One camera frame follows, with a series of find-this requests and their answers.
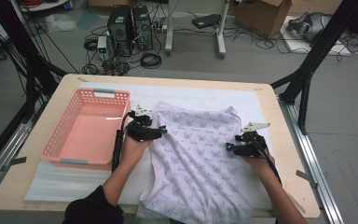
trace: black pole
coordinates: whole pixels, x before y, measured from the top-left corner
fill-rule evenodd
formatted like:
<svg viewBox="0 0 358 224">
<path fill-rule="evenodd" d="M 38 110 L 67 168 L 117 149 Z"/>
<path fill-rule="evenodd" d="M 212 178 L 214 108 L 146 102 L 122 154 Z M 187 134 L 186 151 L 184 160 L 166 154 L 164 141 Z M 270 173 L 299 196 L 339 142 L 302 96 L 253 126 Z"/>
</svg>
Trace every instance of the black pole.
<svg viewBox="0 0 358 224">
<path fill-rule="evenodd" d="M 0 44 L 16 66 L 19 73 L 27 78 L 26 102 L 15 118 L 0 135 L 0 151 L 21 122 L 34 114 L 34 104 L 41 95 L 51 96 L 58 86 L 51 72 L 63 77 L 67 73 L 43 58 L 34 41 L 28 35 L 10 0 L 0 0 L 0 24 L 6 31 L 21 56 L 14 54 L 8 43 L 0 36 Z"/>
<path fill-rule="evenodd" d="M 293 74 L 271 84 L 272 88 L 276 89 L 289 83 L 286 90 L 279 95 L 280 99 L 289 105 L 293 105 L 297 96 L 302 92 L 298 126 L 303 134 L 307 134 L 305 123 L 312 76 L 357 13 L 358 0 L 343 0 L 301 66 Z"/>
</svg>

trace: wooden table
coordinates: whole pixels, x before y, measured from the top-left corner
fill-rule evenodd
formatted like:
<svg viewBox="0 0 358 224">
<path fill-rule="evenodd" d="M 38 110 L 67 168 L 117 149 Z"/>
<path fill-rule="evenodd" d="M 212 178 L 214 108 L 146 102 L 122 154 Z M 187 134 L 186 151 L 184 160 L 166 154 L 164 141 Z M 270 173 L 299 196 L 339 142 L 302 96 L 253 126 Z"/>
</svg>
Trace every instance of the wooden table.
<svg viewBox="0 0 358 224">
<path fill-rule="evenodd" d="M 40 161 L 40 151 L 48 141 L 48 137 L 71 98 L 73 91 L 78 88 L 82 82 L 254 91 L 258 97 L 265 120 L 271 123 L 271 127 L 268 128 L 268 134 L 274 148 L 275 159 L 277 163 L 279 163 L 284 189 L 288 192 L 289 196 L 304 217 L 318 217 L 320 215 L 319 206 L 316 203 L 310 183 L 296 175 L 296 170 L 304 172 L 304 168 L 276 99 L 276 95 L 270 85 L 167 78 L 103 77 L 88 75 L 67 75 L 62 79 L 59 87 L 54 92 L 54 95 L 18 155 L 18 158 L 27 157 L 27 162 L 13 165 L 0 185 L 0 210 L 65 210 L 68 203 L 26 202 L 23 198 L 34 178 L 34 173 Z M 123 209 L 127 213 L 135 213 L 136 205 L 126 205 L 123 206 Z M 254 217 L 271 216 L 271 211 L 254 210 Z"/>
</svg>

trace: wire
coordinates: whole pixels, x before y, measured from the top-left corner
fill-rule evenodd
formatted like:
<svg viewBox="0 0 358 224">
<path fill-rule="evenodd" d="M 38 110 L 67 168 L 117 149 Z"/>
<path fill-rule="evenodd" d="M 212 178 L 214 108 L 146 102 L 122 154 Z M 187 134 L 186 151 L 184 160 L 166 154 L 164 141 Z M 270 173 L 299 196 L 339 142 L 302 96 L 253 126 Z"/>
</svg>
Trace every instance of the wire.
<svg viewBox="0 0 358 224">
<path fill-rule="evenodd" d="M 257 147 L 258 152 L 261 153 L 264 156 L 264 159 L 267 160 L 269 167 L 272 169 L 272 171 L 276 175 L 278 181 L 282 184 L 281 177 L 279 176 L 278 170 L 275 167 L 274 163 L 269 158 L 269 155 L 265 152 L 265 149 L 262 148 L 253 138 L 249 138 L 249 139 Z"/>
<path fill-rule="evenodd" d="M 153 50 L 157 53 L 157 54 L 159 54 L 160 52 L 161 52 L 161 49 L 162 49 L 162 44 L 161 44 L 161 42 L 158 40 L 158 38 L 156 37 L 156 36 L 153 36 L 154 37 L 154 39 L 158 42 L 158 45 L 159 45 L 159 49 L 158 50 L 156 50 L 155 48 L 153 48 Z"/>
<path fill-rule="evenodd" d="M 124 118 L 123 118 L 123 120 L 121 121 L 121 128 L 120 128 L 120 130 L 121 130 L 122 132 L 124 132 L 124 124 L 125 124 L 125 122 L 126 122 L 127 117 L 128 117 L 130 114 L 131 114 L 131 112 L 127 112 L 127 114 L 124 115 Z"/>
<path fill-rule="evenodd" d="M 132 40 L 132 42 L 131 42 L 131 44 L 130 44 L 131 56 L 130 56 L 129 59 L 127 60 L 127 63 L 128 63 L 128 65 L 129 65 L 130 67 L 138 69 L 138 71 L 141 73 L 141 77 L 143 77 L 143 76 L 144 76 L 144 72 L 142 72 L 141 69 L 139 69 L 137 66 L 132 65 L 132 63 L 131 63 L 131 57 L 134 55 L 133 53 L 135 52 L 135 48 L 133 49 L 133 48 L 132 48 L 132 45 L 135 44 L 136 39 L 138 39 L 140 36 L 141 36 L 141 35 L 138 35 L 135 39 Z"/>
<path fill-rule="evenodd" d="M 156 69 L 161 65 L 161 57 L 154 53 L 146 53 L 141 59 L 141 66 L 147 69 Z"/>
<path fill-rule="evenodd" d="M 90 52 L 90 51 L 95 51 L 95 52 L 92 54 L 92 57 L 91 57 L 91 58 L 90 58 L 90 56 L 89 56 L 89 52 Z M 84 65 L 84 66 L 81 68 L 81 71 L 82 71 L 83 74 L 85 74 L 85 75 L 88 75 L 88 74 L 90 74 L 90 75 L 98 75 L 98 74 L 100 73 L 100 71 L 98 70 L 98 67 L 97 67 L 95 64 L 91 63 L 92 60 L 94 59 L 95 54 L 96 54 L 97 52 L 98 52 L 97 50 L 87 50 L 87 53 L 86 53 L 86 65 Z"/>
<path fill-rule="evenodd" d="M 358 34 L 345 32 L 339 41 L 348 49 L 349 52 L 358 52 Z"/>
<path fill-rule="evenodd" d="M 176 8 L 178 7 L 179 5 L 179 0 L 176 0 L 176 5 L 175 7 L 173 8 L 173 10 L 171 11 L 171 14 L 169 15 L 169 17 L 173 14 L 173 12 L 176 10 Z"/>
<path fill-rule="evenodd" d="M 83 47 L 89 51 L 96 51 L 98 47 L 98 39 L 87 39 L 84 42 Z"/>
<path fill-rule="evenodd" d="M 287 29 L 280 34 L 277 38 L 265 38 L 262 36 L 259 36 L 256 31 L 251 30 L 251 29 L 245 29 L 245 28 L 237 28 L 237 29 L 232 29 L 229 32 L 223 32 L 223 35 L 225 37 L 232 37 L 234 36 L 234 39 L 236 39 L 239 35 L 242 34 L 246 34 L 249 35 L 251 37 L 251 41 L 253 44 L 255 44 L 258 48 L 260 49 L 274 49 L 276 48 L 281 54 L 288 54 L 288 53 L 293 53 L 293 52 L 298 52 L 299 50 L 303 50 L 306 53 L 310 53 L 309 49 L 305 49 L 305 48 L 297 48 L 297 49 L 290 49 L 287 51 L 283 51 L 281 50 L 281 48 L 279 47 L 278 41 L 290 41 L 290 40 L 303 40 L 301 39 L 288 39 L 288 38 L 283 38 L 283 35 L 287 32 Z M 337 58 L 338 62 L 342 62 L 342 54 L 341 52 L 345 49 L 345 47 L 343 47 L 340 51 L 335 51 L 335 50 L 330 50 L 330 52 L 334 52 Z"/>
<path fill-rule="evenodd" d="M 194 33 L 199 33 L 199 34 L 215 35 L 216 34 L 216 26 L 213 27 L 212 31 L 207 31 L 207 29 L 209 29 L 209 28 L 210 27 L 206 27 L 206 28 L 200 30 L 200 29 L 194 29 L 194 28 L 189 28 L 189 27 L 185 27 L 185 26 L 173 26 L 174 31 L 191 31 Z"/>
</svg>

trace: black device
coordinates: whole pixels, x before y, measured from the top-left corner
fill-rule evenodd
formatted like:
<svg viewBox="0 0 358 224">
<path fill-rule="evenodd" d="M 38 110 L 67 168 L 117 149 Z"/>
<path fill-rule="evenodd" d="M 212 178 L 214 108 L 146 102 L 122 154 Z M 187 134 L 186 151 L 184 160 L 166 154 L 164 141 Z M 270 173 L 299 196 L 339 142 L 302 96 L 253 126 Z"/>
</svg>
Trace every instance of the black device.
<svg viewBox="0 0 358 224">
<path fill-rule="evenodd" d="M 138 49 L 152 49 L 152 22 L 146 6 L 137 6 L 132 8 L 133 23 L 135 25 L 135 38 L 138 43 Z"/>
<path fill-rule="evenodd" d="M 237 156 L 258 157 L 260 155 L 259 150 L 267 148 L 266 140 L 256 131 L 235 135 L 235 140 L 244 144 L 235 146 L 234 144 L 226 143 L 226 150 L 232 151 Z"/>
<path fill-rule="evenodd" d="M 126 128 L 124 128 L 124 123 L 127 117 L 132 118 L 132 121 L 127 124 Z M 112 158 L 112 172 L 116 170 L 118 164 L 120 163 L 120 154 L 124 140 L 124 133 L 127 133 L 127 135 L 137 141 L 147 141 L 158 139 L 167 132 L 165 125 L 158 127 L 157 129 L 149 128 L 150 125 L 152 125 L 152 122 L 153 120 L 147 115 L 136 116 L 136 113 L 133 110 L 124 116 L 123 120 L 121 121 L 121 129 L 117 130 L 116 133 L 115 149 L 113 150 Z"/>
<path fill-rule="evenodd" d="M 330 19 L 321 12 L 305 12 L 301 17 L 290 20 L 288 31 L 296 31 L 305 40 L 313 43 L 322 34 Z"/>
<path fill-rule="evenodd" d="M 199 17 L 191 21 L 197 28 L 203 29 L 209 26 L 217 25 L 220 22 L 220 15 L 212 14 L 209 16 Z"/>
<path fill-rule="evenodd" d="M 113 6 L 107 29 L 115 56 L 131 56 L 131 41 L 134 38 L 131 8 L 126 5 Z"/>
</svg>

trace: metal frame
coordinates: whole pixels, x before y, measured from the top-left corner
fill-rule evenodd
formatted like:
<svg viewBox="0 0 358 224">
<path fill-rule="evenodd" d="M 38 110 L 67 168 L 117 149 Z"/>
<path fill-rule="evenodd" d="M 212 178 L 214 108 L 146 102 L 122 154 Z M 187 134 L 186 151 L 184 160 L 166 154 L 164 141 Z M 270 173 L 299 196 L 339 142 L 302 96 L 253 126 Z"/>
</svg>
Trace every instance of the metal frame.
<svg viewBox="0 0 358 224">
<path fill-rule="evenodd" d="M 305 123 L 312 76 L 330 52 L 331 48 L 336 45 L 342 33 L 344 33 L 345 29 L 351 24 L 357 13 L 358 0 L 343 0 L 330 22 L 328 22 L 316 39 L 310 53 L 299 68 L 291 75 L 283 77 L 271 84 L 272 88 L 276 89 L 289 83 L 286 90 L 279 95 L 280 99 L 289 105 L 293 105 L 295 99 L 301 93 L 299 119 L 297 123 L 303 134 L 307 134 Z"/>
<path fill-rule="evenodd" d="M 324 207 L 329 223 L 331 224 L 343 224 L 341 214 L 339 213 L 337 204 L 333 198 L 333 195 L 330 191 L 330 188 L 327 185 L 327 181 L 324 178 L 324 173 L 319 165 L 318 159 L 313 151 L 313 147 L 310 143 L 310 139 L 307 135 L 303 134 L 301 129 L 298 127 L 298 112 L 294 105 L 284 105 L 284 108 L 287 111 L 287 114 L 290 117 L 290 122 L 295 131 L 297 141 L 301 147 L 302 156 L 307 164 L 307 168 L 310 171 L 311 182 L 314 182 L 316 185 L 316 190 L 318 191 L 319 199 Z"/>
<path fill-rule="evenodd" d="M 36 103 L 35 111 L 43 111 L 41 104 Z M 0 152 L 0 177 L 10 168 L 13 158 L 16 157 L 25 143 L 39 115 L 40 113 L 33 114 L 27 122 L 21 123 L 7 140 L 7 143 Z"/>
</svg>

